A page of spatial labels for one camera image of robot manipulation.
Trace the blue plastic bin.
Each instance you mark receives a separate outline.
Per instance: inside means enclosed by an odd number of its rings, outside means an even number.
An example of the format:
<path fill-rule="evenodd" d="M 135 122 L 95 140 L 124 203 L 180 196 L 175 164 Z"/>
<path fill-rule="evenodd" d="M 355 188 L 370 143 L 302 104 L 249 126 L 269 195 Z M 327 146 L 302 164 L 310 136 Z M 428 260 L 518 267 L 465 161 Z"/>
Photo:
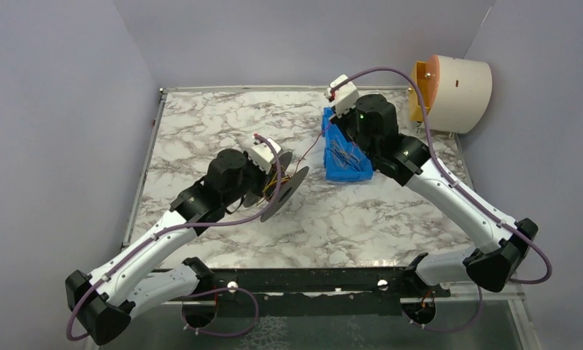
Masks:
<path fill-rule="evenodd" d="M 329 182 L 364 182 L 373 177 L 370 160 L 341 131 L 330 123 L 333 111 L 323 109 L 322 137 L 325 139 L 323 165 L 325 180 Z"/>

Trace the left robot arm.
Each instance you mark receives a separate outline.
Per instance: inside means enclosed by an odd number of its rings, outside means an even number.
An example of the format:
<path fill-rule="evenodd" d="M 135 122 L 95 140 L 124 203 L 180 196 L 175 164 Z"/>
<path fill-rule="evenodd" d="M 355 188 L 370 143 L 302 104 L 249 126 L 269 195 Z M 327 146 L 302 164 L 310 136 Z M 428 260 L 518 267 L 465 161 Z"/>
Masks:
<path fill-rule="evenodd" d="M 91 338 L 98 345 L 107 344 L 151 308 L 196 294 L 209 278 L 207 267 L 199 259 L 166 273 L 156 274 L 154 269 L 209 228 L 234 227 L 265 218 L 271 204 L 250 217 L 224 220 L 231 204 L 248 194 L 262 194 L 270 175 L 277 180 L 283 177 L 279 147 L 269 140 L 246 151 L 220 151 L 206 174 L 183 190 L 135 243 L 91 272 L 76 270 L 66 278 L 71 311 L 66 338 Z"/>

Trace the black cable spool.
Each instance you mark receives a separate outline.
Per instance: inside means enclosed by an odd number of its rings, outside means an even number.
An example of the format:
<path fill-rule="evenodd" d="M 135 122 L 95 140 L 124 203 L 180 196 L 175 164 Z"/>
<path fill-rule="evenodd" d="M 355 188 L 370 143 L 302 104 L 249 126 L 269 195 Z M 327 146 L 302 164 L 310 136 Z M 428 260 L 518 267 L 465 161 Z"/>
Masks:
<path fill-rule="evenodd" d="M 277 175 L 274 170 L 266 176 L 261 194 L 255 195 L 249 192 L 244 198 L 242 206 L 245 208 L 258 205 L 262 201 L 272 203 L 271 207 L 261 215 L 261 222 L 271 219 L 289 201 L 296 190 L 303 184 L 306 175 L 309 172 L 309 167 L 305 166 L 302 169 L 295 171 L 293 174 L 289 174 L 287 169 L 291 164 L 292 159 L 292 151 L 282 151 L 279 154 L 279 160 L 282 167 L 282 182 L 277 198 L 274 198 L 274 191 L 277 186 Z"/>

